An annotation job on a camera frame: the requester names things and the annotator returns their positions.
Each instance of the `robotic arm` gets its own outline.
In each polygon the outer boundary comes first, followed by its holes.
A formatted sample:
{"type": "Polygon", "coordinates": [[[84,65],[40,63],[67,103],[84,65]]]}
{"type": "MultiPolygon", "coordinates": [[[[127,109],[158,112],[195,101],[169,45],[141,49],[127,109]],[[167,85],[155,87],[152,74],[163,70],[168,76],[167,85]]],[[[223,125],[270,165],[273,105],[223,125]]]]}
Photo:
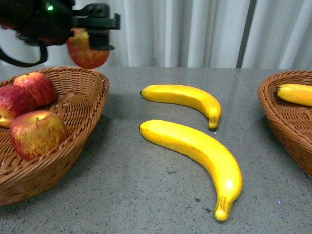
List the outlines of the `robotic arm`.
{"type": "Polygon", "coordinates": [[[72,10],[75,0],[0,0],[0,26],[13,29],[17,38],[40,48],[40,60],[35,63],[17,61],[0,48],[0,59],[20,67],[31,67],[47,61],[47,46],[63,45],[73,36],[71,28],[86,28],[90,48],[113,50],[109,30],[120,29],[120,15],[109,19],[110,8],[104,3],[92,3],[72,10]]]}

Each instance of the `fake fruit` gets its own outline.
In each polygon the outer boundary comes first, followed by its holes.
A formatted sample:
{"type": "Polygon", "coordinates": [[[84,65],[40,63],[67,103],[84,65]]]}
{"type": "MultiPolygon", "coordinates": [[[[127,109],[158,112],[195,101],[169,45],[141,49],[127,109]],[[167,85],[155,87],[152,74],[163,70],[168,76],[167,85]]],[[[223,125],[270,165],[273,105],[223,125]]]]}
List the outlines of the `fake fruit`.
{"type": "Polygon", "coordinates": [[[292,103],[312,106],[312,86],[304,84],[281,84],[275,89],[275,94],[292,103]]]}
{"type": "Polygon", "coordinates": [[[139,130],[149,141],[189,156],[209,172],[217,192],[214,215],[226,220],[243,188],[243,176],[232,153],[213,137],[177,123],[153,119],[142,123],[139,130]]]}
{"type": "Polygon", "coordinates": [[[38,110],[14,119],[10,138],[18,155],[27,161],[42,156],[68,138],[63,120],[54,112],[38,110]]]}
{"type": "Polygon", "coordinates": [[[13,119],[35,108],[36,100],[25,88],[13,84],[0,87],[0,126],[9,128],[13,119]]]}
{"type": "Polygon", "coordinates": [[[209,128],[219,124],[222,108],[211,94],[187,85],[154,84],[143,89],[140,94],[149,101],[189,106],[197,109],[209,119],[209,128]]]}
{"type": "Polygon", "coordinates": [[[68,53],[79,67],[93,69],[103,65],[108,56],[108,50],[92,50],[89,45],[89,35],[84,28],[73,28],[74,36],[66,41],[68,53]]]}
{"type": "Polygon", "coordinates": [[[21,75],[13,84],[27,89],[35,98],[37,106],[50,104],[57,99],[54,85],[44,73],[31,72],[21,75]]]}

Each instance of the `banana stem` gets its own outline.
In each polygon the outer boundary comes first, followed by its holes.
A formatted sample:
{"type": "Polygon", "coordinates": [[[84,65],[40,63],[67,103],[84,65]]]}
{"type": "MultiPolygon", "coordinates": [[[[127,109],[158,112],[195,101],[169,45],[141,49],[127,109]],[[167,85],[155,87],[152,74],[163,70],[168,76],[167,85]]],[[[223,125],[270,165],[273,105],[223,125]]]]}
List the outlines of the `banana stem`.
{"type": "Polygon", "coordinates": [[[232,204],[233,201],[228,200],[226,196],[218,196],[214,211],[216,219],[220,221],[226,220],[230,216],[232,204]]]}

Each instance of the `woven basket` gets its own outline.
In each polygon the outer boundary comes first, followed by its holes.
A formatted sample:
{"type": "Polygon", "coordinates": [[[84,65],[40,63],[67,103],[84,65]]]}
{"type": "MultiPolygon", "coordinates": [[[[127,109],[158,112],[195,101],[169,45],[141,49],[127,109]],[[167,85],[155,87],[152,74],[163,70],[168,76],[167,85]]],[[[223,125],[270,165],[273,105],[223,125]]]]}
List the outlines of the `woven basket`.
{"type": "Polygon", "coordinates": [[[312,178],[312,108],[278,98],[274,90],[285,83],[312,85],[312,71],[286,71],[269,76],[260,84],[258,97],[272,131],[312,178]]]}
{"type": "MultiPolygon", "coordinates": [[[[78,67],[36,70],[53,82],[58,99],[41,107],[57,113],[69,137],[41,157],[26,161],[14,150],[6,128],[0,127],[0,205],[12,204],[54,186],[74,165],[98,122],[109,91],[108,78],[78,67]]],[[[0,82],[12,84],[16,77],[0,82]]]]}

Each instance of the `banana tip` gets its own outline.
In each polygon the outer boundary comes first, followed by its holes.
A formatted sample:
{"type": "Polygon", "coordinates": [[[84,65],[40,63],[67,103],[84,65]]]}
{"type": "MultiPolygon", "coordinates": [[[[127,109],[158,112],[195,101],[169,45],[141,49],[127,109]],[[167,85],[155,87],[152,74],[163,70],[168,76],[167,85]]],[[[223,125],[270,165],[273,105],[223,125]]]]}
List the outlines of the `banana tip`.
{"type": "Polygon", "coordinates": [[[278,96],[278,92],[281,90],[281,87],[276,87],[275,89],[274,89],[274,95],[275,96],[278,96]]]}

